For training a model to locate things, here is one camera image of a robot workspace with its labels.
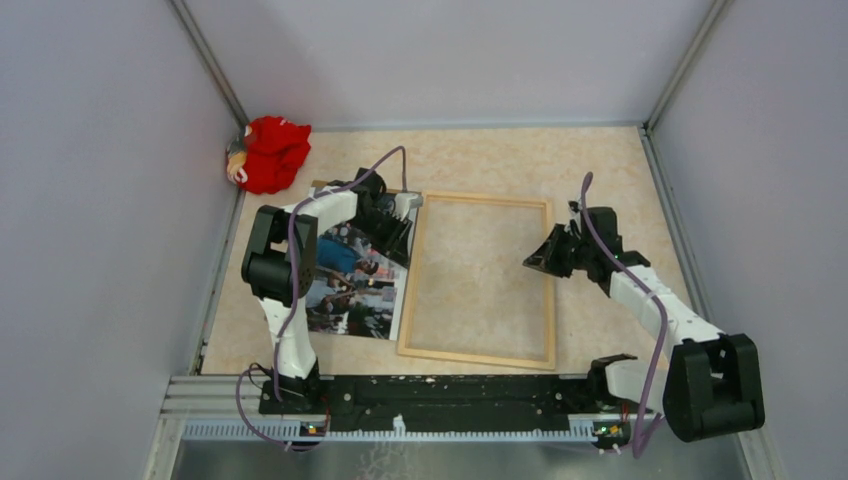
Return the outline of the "printed photo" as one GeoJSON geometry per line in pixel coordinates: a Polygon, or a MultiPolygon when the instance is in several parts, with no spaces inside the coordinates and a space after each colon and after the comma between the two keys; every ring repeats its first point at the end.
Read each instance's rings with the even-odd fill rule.
{"type": "Polygon", "coordinates": [[[309,330],[397,340],[408,269],[377,252],[351,221],[330,227],[317,247],[305,297],[309,330]]]}

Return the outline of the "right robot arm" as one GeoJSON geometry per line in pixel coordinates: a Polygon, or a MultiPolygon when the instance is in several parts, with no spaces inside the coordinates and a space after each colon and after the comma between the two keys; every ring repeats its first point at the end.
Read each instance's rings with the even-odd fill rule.
{"type": "Polygon", "coordinates": [[[657,342],[646,361],[631,354],[594,360],[589,404],[612,412],[633,401],[638,412],[659,414],[684,442],[761,428],[766,412],[754,341],[703,319],[663,284],[645,256],[624,249],[612,208],[570,207],[570,221],[555,224],[524,266],[559,278],[584,272],[657,342]]]}

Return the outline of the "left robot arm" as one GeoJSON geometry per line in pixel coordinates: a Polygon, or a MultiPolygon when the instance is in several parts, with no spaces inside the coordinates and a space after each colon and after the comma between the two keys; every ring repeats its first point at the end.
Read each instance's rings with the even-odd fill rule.
{"type": "Polygon", "coordinates": [[[389,260],[407,267],[411,213],[419,193],[401,192],[388,205],[384,180],[361,169],[351,182],[334,181],[300,202],[264,205],[255,215],[241,277],[258,299],[274,347],[269,398],[308,413],[319,404],[320,372],[309,340],[306,295],[318,271],[318,240],[330,228],[350,223],[389,260]]]}

